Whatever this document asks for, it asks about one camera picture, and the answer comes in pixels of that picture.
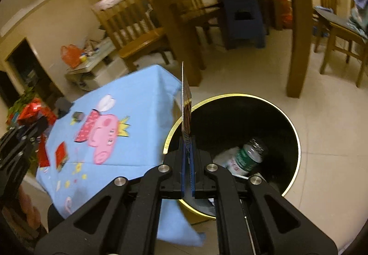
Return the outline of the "wooden chair near table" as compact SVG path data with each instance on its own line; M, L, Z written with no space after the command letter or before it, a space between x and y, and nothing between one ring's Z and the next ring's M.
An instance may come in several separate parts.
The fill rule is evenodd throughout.
M164 28L155 27L142 0L100 0L92 11L111 39L128 72L135 72L141 57L159 53L169 64L166 51L171 51Z

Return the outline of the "cardboard card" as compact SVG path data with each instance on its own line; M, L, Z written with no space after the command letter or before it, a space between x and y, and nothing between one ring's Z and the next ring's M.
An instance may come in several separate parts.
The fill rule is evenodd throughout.
M185 76L185 65L181 63L181 133L186 152L190 151L190 124L192 113L192 93Z

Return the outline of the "clothes pile on chair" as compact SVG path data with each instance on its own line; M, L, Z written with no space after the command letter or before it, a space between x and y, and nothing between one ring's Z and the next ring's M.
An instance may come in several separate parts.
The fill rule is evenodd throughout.
M352 28L367 37L367 0L354 0L349 24Z

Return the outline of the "small dark box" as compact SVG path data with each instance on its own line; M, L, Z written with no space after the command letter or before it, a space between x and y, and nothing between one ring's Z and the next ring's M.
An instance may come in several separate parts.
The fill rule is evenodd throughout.
M77 123L77 122L81 122L83 121L85 117L85 114L83 112L74 112L73 115L72 115L72 121L73 123Z

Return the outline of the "black round trash bin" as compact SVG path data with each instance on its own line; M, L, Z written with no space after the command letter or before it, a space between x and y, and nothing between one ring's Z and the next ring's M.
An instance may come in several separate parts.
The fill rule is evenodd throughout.
M266 155L252 173L259 173L282 196L298 175L298 133L289 117L268 100L239 93L205 99L193 106L190 129L196 146L211 157L252 139L260 141Z

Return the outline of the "white low cabinet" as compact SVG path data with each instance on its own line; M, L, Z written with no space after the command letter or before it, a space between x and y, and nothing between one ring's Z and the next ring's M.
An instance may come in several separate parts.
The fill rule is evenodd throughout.
M97 51L79 64L68 68L65 77L83 91L93 91L127 74L127 68L109 38L100 42Z

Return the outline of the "wooden chair with clothes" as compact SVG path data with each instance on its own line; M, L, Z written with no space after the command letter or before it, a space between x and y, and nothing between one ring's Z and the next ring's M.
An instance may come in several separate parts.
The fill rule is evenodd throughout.
M317 15L314 52L317 52L322 33L327 31L329 34L319 73L325 73L331 53L333 51L339 51L346 55L347 62L349 62L349 59L352 57L361 61L356 81L356 86L360 87L365 67L367 66L367 38L357 30L354 30L347 19L337 16L332 11L315 7L314 12Z

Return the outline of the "blue plastic stool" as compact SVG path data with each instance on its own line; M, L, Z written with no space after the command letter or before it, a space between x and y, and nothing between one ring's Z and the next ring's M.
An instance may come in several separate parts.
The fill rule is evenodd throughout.
M226 23L226 47L233 49L241 40L255 40L266 46L266 34L257 0L220 0Z

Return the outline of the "red bag under table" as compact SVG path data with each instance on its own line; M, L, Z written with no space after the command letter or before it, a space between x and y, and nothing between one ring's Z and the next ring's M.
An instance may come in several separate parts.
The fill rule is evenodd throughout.
M293 28L293 9L291 1L279 0L279 6L281 7L281 23L284 29Z

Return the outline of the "black phone stand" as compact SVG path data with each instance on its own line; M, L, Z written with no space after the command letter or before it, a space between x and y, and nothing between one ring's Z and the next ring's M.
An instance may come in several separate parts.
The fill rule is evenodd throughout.
M57 111L57 117L61 119L70 112L70 108L74 105L64 97L60 97L55 102L55 110Z

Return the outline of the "red small packet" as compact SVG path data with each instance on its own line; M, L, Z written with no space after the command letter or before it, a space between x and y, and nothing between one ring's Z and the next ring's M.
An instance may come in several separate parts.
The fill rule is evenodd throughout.
M55 164L58 172L62 170L68 159L66 143L62 142L55 151Z

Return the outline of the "clear plastic water bottle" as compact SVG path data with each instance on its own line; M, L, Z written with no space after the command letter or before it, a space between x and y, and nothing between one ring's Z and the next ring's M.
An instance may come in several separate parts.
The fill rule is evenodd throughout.
M266 151L260 139L251 139L226 161L225 167L233 175L247 177L263 161Z

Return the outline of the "orange plastic bag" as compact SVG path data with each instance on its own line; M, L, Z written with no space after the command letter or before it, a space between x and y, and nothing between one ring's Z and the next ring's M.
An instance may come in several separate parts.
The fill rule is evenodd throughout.
M60 57L70 68L75 69L81 64L82 50L75 45L60 47Z

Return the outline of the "light blue cartoon tablecloth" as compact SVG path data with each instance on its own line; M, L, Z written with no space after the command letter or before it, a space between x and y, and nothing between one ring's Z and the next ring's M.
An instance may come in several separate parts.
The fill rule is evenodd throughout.
M49 166L36 178L57 212L69 217L116 177L131 180L161 164L181 82L159 65L116 79L74 102L46 141ZM73 123L74 112L83 121ZM65 142L68 161L56 169Z

